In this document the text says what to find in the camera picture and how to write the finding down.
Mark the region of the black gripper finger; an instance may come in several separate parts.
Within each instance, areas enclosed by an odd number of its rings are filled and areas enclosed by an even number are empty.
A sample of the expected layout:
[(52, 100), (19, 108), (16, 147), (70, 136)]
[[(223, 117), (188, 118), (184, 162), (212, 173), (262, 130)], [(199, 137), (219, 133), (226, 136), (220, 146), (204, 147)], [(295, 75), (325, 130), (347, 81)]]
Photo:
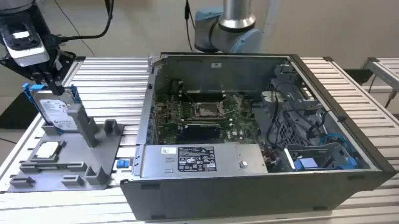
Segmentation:
[(0, 64), (10, 70), (16, 72), (19, 75), (22, 75), (24, 78), (35, 81), (38, 84), (50, 82), (50, 70), (47, 63), (39, 63), (27, 67), (22, 67), (11, 57), (3, 57), (0, 59)]
[(64, 93), (63, 80), (71, 68), (76, 54), (70, 51), (51, 50), (47, 62), (47, 84), (54, 95)]

